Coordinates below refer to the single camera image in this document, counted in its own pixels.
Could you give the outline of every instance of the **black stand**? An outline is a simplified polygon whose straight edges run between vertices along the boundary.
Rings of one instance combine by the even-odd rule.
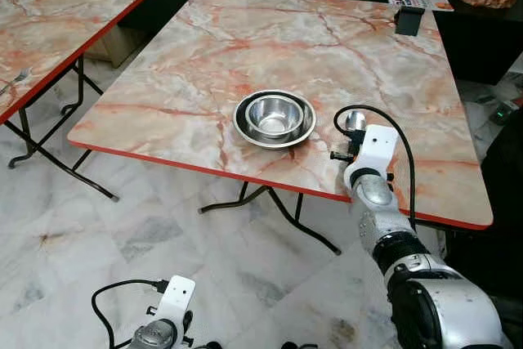
[[[424,12],[423,8],[402,6],[394,16],[396,34],[417,36]]]
[[[296,211],[294,213],[294,216],[292,216],[284,206],[283,202],[279,198],[279,196],[276,194],[275,190],[272,187],[269,186],[260,186],[258,187],[254,192],[252,192],[250,195],[245,197],[245,193],[247,192],[248,187],[248,181],[244,181],[244,185],[242,186],[242,190],[239,192],[239,198],[236,202],[227,202],[224,204],[209,204],[208,206],[205,206],[203,208],[199,208],[198,212],[200,214],[203,214],[205,212],[208,212],[209,210],[214,210],[215,208],[238,208],[240,206],[244,206],[245,204],[248,204],[253,199],[255,199],[257,196],[263,194],[265,191],[269,193],[272,200],[274,200],[276,206],[281,211],[281,213],[284,215],[284,218],[295,228],[298,230],[306,233],[307,235],[314,237],[319,242],[323,243],[328,249],[330,249],[333,253],[336,255],[341,255],[342,251],[336,247],[334,244],[332,244],[330,241],[325,239],[322,235],[319,233],[314,232],[312,229],[307,228],[303,224],[301,224],[300,221],[300,212],[302,211],[302,201],[303,201],[303,194],[299,193],[297,196],[297,204],[296,204]]]
[[[64,106],[60,113],[62,114],[62,118],[47,132],[47,134],[38,142],[34,141],[31,138],[31,131],[29,130],[29,121],[27,119],[27,114],[25,110],[29,108],[36,100],[43,95],[45,92],[47,92],[56,82],[58,82],[65,74],[67,74],[70,70],[74,70],[78,74],[78,100],[74,104],[69,104]],[[42,145],[60,128],[60,126],[65,123],[65,121],[71,117],[71,115],[82,105],[83,103],[83,81],[86,81],[98,94],[102,95],[104,92],[87,76],[83,73],[83,55],[81,55],[78,58],[78,66],[70,65],[68,68],[66,68],[64,71],[62,71],[59,75],[57,75],[52,81],[49,82],[48,85],[46,85],[35,97],[33,97],[23,108],[21,108],[18,111],[18,114],[20,115],[20,123],[22,125],[22,129],[20,130],[17,126],[15,126],[13,123],[11,123],[9,120],[5,122],[6,126],[13,131],[17,136],[22,138],[25,141],[25,145],[27,148],[27,153],[24,155],[21,155],[19,157],[15,157],[11,161],[9,161],[8,167],[13,169],[15,167],[15,164],[19,161],[24,161],[28,158],[30,158],[35,151],[41,153],[46,159],[51,161],[53,164],[55,164],[58,168],[61,170],[67,172],[72,177],[77,178],[80,181],[83,181],[84,183],[90,185],[95,190],[100,191],[103,195],[107,196],[108,198],[112,199],[114,202],[117,202],[119,200],[119,197],[116,195],[113,195],[108,190],[106,190],[104,187],[96,184],[94,181],[80,175],[76,172],[78,167],[82,164],[82,162],[88,157],[88,155],[91,153],[91,150],[87,150],[85,153],[82,154],[82,156],[74,163],[72,168],[69,168],[67,165],[62,163],[59,159],[57,159],[55,156],[53,156],[51,153],[49,153],[47,150],[45,150]]]

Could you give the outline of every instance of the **metal bowl rim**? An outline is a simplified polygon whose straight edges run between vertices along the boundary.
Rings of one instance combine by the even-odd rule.
[[[272,143],[264,143],[264,142],[260,142],[260,141],[257,141],[255,139],[252,139],[249,135],[245,134],[245,132],[239,127],[238,125],[238,121],[236,120],[236,117],[238,116],[238,109],[239,107],[247,100],[250,100],[251,98],[253,98],[254,96],[258,96],[258,95],[268,95],[268,94],[274,94],[274,93],[283,93],[284,95],[289,95],[291,97],[294,97],[296,98],[297,100],[301,100],[303,101],[303,103],[305,105],[307,105],[309,107],[309,109],[311,110],[311,114],[312,114],[312,121],[311,121],[311,126],[309,127],[309,129],[302,135],[300,136],[298,139],[295,139],[293,141],[289,141],[289,142],[285,142],[285,143],[281,143],[281,144],[272,144]],[[309,135],[314,131],[315,127],[316,127],[316,121],[317,121],[317,118],[316,118],[316,111],[314,109],[314,107],[311,105],[311,103],[306,99],[306,98],[303,98],[301,96],[297,96],[296,94],[294,93],[291,93],[291,92],[286,92],[284,90],[261,90],[259,92],[253,92],[251,94],[249,94],[248,96],[244,97],[242,99],[242,101],[240,101],[236,108],[235,108],[235,112],[234,112],[234,115],[233,115],[233,123],[235,125],[235,128],[236,128],[236,131],[238,131],[238,133],[242,136],[243,139],[245,139],[246,141],[254,144],[254,145],[257,145],[257,146],[260,146],[260,147],[264,147],[266,149],[274,149],[274,150],[277,150],[277,149],[283,149],[285,147],[290,147],[292,145],[296,145],[298,143],[301,143],[303,142],[306,138],[309,137]]]
[[[287,101],[287,102],[289,102],[289,103],[291,103],[291,104],[293,104],[294,106],[297,107],[298,113],[300,114],[300,116],[298,117],[298,121],[297,121],[297,123],[296,123],[296,125],[294,127],[290,128],[289,130],[282,131],[282,132],[267,132],[265,130],[262,130],[261,128],[259,128],[258,126],[256,126],[253,123],[253,121],[251,120],[251,116],[250,116],[251,108],[258,101],[266,99],[268,97],[274,97],[274,98],[278,98],[278,99],[283,100],[283,101]],[[281,137],[286,136],[286,135],[290,134],[291,132],[296,131],[296,129],[299,128],[303,124],[303,119],[304,118],[305,118],[305,115],[303,114],[303,109],[296,102],[296,100],[293,100],[292,98],[284,96],[284,95],[281,95],[281,94],[267,94],[267,95],[256,97],[256,98],[254,98],[254,100],[249,102],[248,105],[247,105],[247,108],[245,108],[245,119],[247,120],[248,125],[250,127],[254,128],[259,133],[261,133],[262,135],[281,136]]]

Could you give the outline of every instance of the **stainless steel bowl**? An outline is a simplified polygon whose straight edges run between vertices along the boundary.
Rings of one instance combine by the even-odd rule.
[[[247,119],[245,118],[247,107],[252,101],[256,100],[258,97],[269,95],[278,95],[290,98],[294,100],[303,111],[302,125],[286,136],[277,139],[271,139],[263,136],[260,132],[251,128],[247,123]],[[316,125],[316,113],[311,103],[300,96],[296,96],[292,93],[283,92],[280,90],[266,90],[255,92],[250,96],[245,97],[236,106],[233,122],[235,124],[236,130],[246,141],[266,149],[276,150],[296,145],[308,138],[309,135],[314,131],[314,127]]]
[[[287,136],[302,125],[302,107],[292,98],[280,94],[259,96],[245,110],[248,125],[270,139]]]

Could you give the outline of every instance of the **red table edge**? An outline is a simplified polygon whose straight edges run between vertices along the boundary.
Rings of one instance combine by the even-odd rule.
[[[236,180],[248,181],[248,182],[252,182],[252,183],[261,184],[261,185],[264,185],[264,186],[280,188],[282,190],[298,192],[298,193],[302,193],[302,194],[306,194],[306,195],[319,196],[321,198],[326,198],[326,199],[331,199],[331,200],[338,200],[338,201],[341,201],[341,202],[348,202],[348,203],[351,202],[351,198],[349,198],[348,196],[334,195],[334,194],[329,194],[327,192],[314,191],[314,190],[309,190],[307,188],[290,186],[288,184],[282,184],[282,183],[278,183],[278,182],[275,182],[275,181],[262,180],[262,179],[258,179],[258,178],[255,178],[255,177],[238,175],[236,173],[223,172],[223,171],[218,171],[216,169],[199,167],[199,166],[191,165],[191,164],[188,164],[188,163],[177,163],[175,161],[169,161],[168,159],[158,159],[158,158],[155,158],[155,157],[150,157],[148,155],[129,153],[127,151],[114,150],[114,149],[110,149],[110,148],[106,148],[106,147],[89,145],[87,143],[72,141],[69,138],[69,136],[67,136],[67,140],[69,141],[69,143],[71,143],[71,145],[77,146],[77,147],[80,147],[80,148],[83,148],[83,149],[100,151],[102,153],[108,153],[108,154],[122,155],[123,157],[129,157],[131,159],[140,159],[142,161],[149,161],[151,163],[161,163],[163,165],[168,165],[168,166],[171,166],[171,167],[189,169],[191,171],[208,173],[210,175],[218,175],[218,176],[221,176],[221,177],[229,177],[229,178],[236,179]],[[402,209],[400,209],[400,211],[403,214],[409,215],[409,210],[405,210],[404,208],[402,208]],[[416,213],[416,217],[417,218],[421,218],[423,220],[430,221],[430,222],[436,222],[436,223],[443,224],[443,225],[456,226],[458,228],[470,229],[470,230],[485,230],[489,226],[492,225],[492,222],[490,224],[488,224],[488,225],[477,225],[477,224],[471,224],[471,223],[462,222],[462,221],[450,220],[448,218],[433,216],[431,214],[426,214],[426,213]]]
[[[45,78],[43,78],[39,83],[34,85],[34,87],[25,93],[11,108],[6,112],[0,115],[0,125],[4,124],[15,112],[22,108],[25,103],[27,103],[34,95],[36,95],[42,88],[44,88],[55,76],[61,73],[67,66],[71,64],[72,61],[76,60],[80,55],[82,55],[95,41],[97,41],[101,36],[103,36],[107,31],[113,28],[124,16],[129,14],[132,10],[136,8],[144,0],[135,0],[129,6],[115,16],[106,26],[100,29],[95,33],[91,38],[89,38],[79,49],[73,52],[67,59],[62,61],[57,67],[54,68]]]

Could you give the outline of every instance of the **wire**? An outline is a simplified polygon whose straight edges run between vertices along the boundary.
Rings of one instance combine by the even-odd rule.
[[[392,127],[396,129],[398,134],[400,134],[400,138],[403,141],[403,145],[405,146],[405,150],[407,151],[407,157],[409,158],[409,173],[410,173],[410,207],[409,207],[409,223],[413,230],[416,230],[416,177],[415,177],[415,171],[414,171],[414,157],[412,155],[412,150],[410,149],[409,141],[407,141],[407,137],[403,133],[403,130],[401,127],[394,121],[394,119],[383,112],[382,110],[379,110],[378,108],[375,108],[371,105],[349,105],[341,108],[336,114],[334,115],[334,127],[341,132],[343,135],[350,136],[349,132],[347,130],[344,130],[340,127],[340,125],[337,123],[338,118],[343,112],[347,112],[348,110],[370,110],[371,112],[374,112],[376,114],[381,115],[383,118],[388,120],[390,124],[392,124]]]
[[[221,345],[216,341],[207,342],[205,345],[195,347],[193,349],[221,349]]]
[[[119,349],[121,347],[125,347],[126,345],[131,343],[131,339],[128,339],[125,342],[119,343],[116,346],[114,345],[113,328],[111,327],[111,325],[110,325],[109,321],[107,320],[107,318],[105,318],[104,314],[102,314],[100,309],[98,308],[98,306],[96,304],[96,297],[100,293],[105,292],[106,290],[109,290],[109,289],[112,289],[112,288],[116,288],[118,286],[127,285],[127,284],[149,284],[149,285],[154,286],[155,288],[158,288],[161,283],[162,283],[162,281],[149,281],[149,280],[120,281],[120,282],[117,282],[115,284],[107,285],[107,286],[103,287],[102,289],[98,289],[97,291],[94,292],[94,294],[92,294],[92,297],[91,297],[92,310],[95,312],[96,316],[98,316],[98,318],[100,318],[101,323],[103,323],[105,328],[107,329],[107,335],[109,336],[109,349]]]

